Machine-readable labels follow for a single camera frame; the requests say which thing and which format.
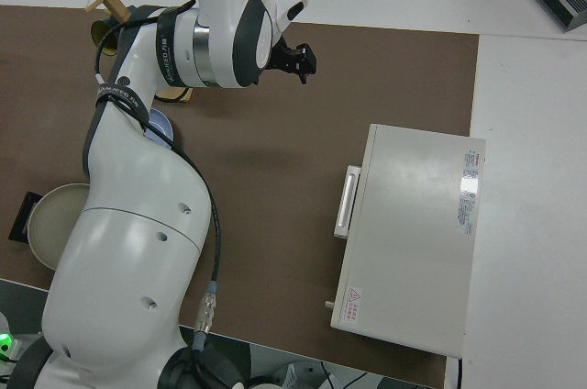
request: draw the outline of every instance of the beige bowl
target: beige bowl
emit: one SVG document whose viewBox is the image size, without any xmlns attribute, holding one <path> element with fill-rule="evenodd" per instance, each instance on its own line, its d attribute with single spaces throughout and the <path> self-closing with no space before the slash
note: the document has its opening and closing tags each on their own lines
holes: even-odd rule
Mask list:
<svg viewBox="0 0 587 389">
<path fill-rule="evenodd" d="M 89 184 L 62 185 L 43 196 L 28 218 L 28 245 L 52 270 L 57 268 L 89 191 Z"/>
</svg>

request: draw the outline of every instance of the white box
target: white box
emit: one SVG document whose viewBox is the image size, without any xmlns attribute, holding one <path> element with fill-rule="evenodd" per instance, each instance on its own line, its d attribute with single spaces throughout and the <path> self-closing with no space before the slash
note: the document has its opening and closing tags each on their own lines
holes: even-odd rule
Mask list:
<svg viewBox="0 0 587 389">
<path fill-rule="evenodd" d="M 331 326 L 460 358 L 485 141 L 371 125 Z"/>
</svg>

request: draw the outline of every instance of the black strap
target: black strap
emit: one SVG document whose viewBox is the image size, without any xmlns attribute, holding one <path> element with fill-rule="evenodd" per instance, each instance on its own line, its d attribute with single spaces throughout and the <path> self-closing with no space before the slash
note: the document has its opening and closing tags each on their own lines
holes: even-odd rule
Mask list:
<svg viewBox="0 0 587 389">
<path fill-rule="evenodd" d="M 128 86 L 116 83 L 102 83 L 98 87 L 98 99 L 96 105 L 98 106 L 101 102 L 104 102 L 108 97 L 114 97 L 120 100 L 126 106 L 128 106 L 138 118 L 143 120 L 145 123 L 149 123 L 149 111 L 145 107 L 143 101 L 138 97 Z"/>
<path fill-rule="evenodd" d="M 169 86 L 185 87 L 175 66 L 175 20 L 179 8 L 167 8 L 159 15 L 155 48 L 161 74 Z"/>
<path fill-rule="evenodd" d="M 44 337 L 40 337 L 25 350 L 10 374 L 8 389 L 33 389 L 45 363 L 53 353 Z"/>
</svg>

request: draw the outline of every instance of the green light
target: green light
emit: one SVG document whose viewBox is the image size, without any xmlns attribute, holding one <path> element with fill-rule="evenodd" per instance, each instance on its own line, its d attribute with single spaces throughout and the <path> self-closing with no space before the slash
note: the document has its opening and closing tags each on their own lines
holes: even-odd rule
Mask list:
<svg viewBox="0 0 587 389">
<path fill-rule="evenodd" d="M 10 334 L 0 334 L 0 351 L 9 350 L 12 346 Z"/>
</svg>

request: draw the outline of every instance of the blue object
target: blue object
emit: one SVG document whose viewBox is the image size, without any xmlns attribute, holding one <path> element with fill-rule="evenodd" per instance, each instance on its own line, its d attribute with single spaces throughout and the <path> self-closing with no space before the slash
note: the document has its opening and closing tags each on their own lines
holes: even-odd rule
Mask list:
<svg viewBox="0 0 587 389">
<path fill-rule="evenodd" d="M 162 132 L 165 135 L 165 137 L 173 140 L 172 123 L 159 109 L 152 108 L 149 111 L 149 123 L 153 127 L 155 127 L 159 132 Z M 148 129 L 145 131 L 145 138 L 150 139 L 151 141 L 157 144 L 160 144 L 164 148 L 172 148 L 169 144 L 167 144 L 165 141 L 160 139 L 157 135 L 155 135 L 152 131 Z"/>
</svg>

